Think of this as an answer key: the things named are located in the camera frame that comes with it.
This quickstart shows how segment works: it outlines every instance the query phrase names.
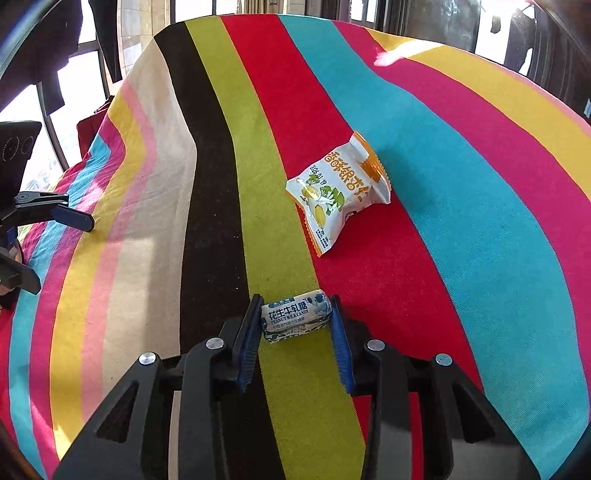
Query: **pink stripe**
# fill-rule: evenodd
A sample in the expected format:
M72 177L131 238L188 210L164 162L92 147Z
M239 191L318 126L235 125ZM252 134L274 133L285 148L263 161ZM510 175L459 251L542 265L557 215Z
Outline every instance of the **pink stripe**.
M111 149L111 156L92 181L83 200L77 205L78 210L87 213L93 212L96 202L124 158L123 152L125 151L125 147L121 141L121 136L110 120L103 123L101 137L108 142L109 148ZM31 339L29 389L33 434L37 441L41 461L48 478L51 478L59 463L56 453L50 404L49 369L53 327L61 289L66 279L66 273L70 267L74 250L82 233L73 228L66 228L58 243L51 259L45 282L43 282L43 289L39 294L40 298L35 314L33 337Z
M577 324L579 354L591 391L591 203L556 159L526 130L461 83L422 63L374 65L384 49L365 30L336 23L376 74L427 105L454 128L513 188L554 248Z
M154 130L130 82L123 83L119 94L123 95L133 117L139 124L146 156L111 227L90 295L82 346L82 416L84 421L88 420L103 399L103 341L109 297L115 281L115 272L125 232L135 215L140 195L145 189L157 160Z

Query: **blue and white candy wrapper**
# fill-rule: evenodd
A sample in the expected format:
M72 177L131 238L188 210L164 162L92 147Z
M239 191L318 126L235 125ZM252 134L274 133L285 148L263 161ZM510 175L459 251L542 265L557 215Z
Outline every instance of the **blue and white candy wrapper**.
M331 312L330 301L322 290L263 305L263 337L269 342L278 342L313 332L326 325Z

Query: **striped tablecloth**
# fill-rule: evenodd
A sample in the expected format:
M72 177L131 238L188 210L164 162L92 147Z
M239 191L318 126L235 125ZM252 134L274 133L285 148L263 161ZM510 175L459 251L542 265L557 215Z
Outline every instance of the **striped tablecloth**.
M392 203L317 258L285 180L353 129ZM450 47L292 16L168 27L57 186L96 229L24 239L43 289L0 315L0 417L49 478L140 353L188 351L252 293L320 287L404 354L449 353L548 479L589 423L590 153L558 100ZM259 359L222 406L232 478L359 478L369 403L328 332Z

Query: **silver screw head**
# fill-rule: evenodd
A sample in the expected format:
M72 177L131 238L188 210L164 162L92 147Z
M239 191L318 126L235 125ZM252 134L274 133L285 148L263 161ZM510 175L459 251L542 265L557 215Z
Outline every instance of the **silver screw head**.
M210 338L207 342L205 342L205 346L210 350L217 350L223 347L223 339L220 337Z
M368 342L368 348L374 352L380 352L386 348L386 344L381 340L373 339Z
M156 354L153 352L142 353L138 360L142 365L151 365L156 361Z
M438 353L435 357L435 361L444 367L449 367L453 362L452 357L446 353Z

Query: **black clamp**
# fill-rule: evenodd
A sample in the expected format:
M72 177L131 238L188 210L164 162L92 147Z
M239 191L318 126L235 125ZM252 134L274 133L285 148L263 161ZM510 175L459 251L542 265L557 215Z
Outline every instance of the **black clamp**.
M142 354L82 428L53 480L168 478L170 416L179 390L179 480L227 479L217 401L250 383L263 303L255 294L243 319L227 320L219 336L184 355Z
M402 355L346 318L338 297L330 301L343 385L352 396L372 396L363 480L411 479L412 392L420 401L425 480L540 480L511 429L449 355Z
M509 427L451 357L404 356L373 339L365 324L345 318L338 297L331 302L343 385L353 396L372 396L362 480L411 480L410 392L420 399L425 480L540 480ZM86 423L53 480L168 478L178 390L179 480L228 480L217 405L250 382L262 305L254 295L244 319L226 321L218 337L185 355L141 355Z
M0 207L0 284L39 293L41 281L38 275L30 267L10 258L8 250L16 240L19 226L50 220L83 232L90 232L95 227L90 213L69 207L67 194L19 192L11 205Z

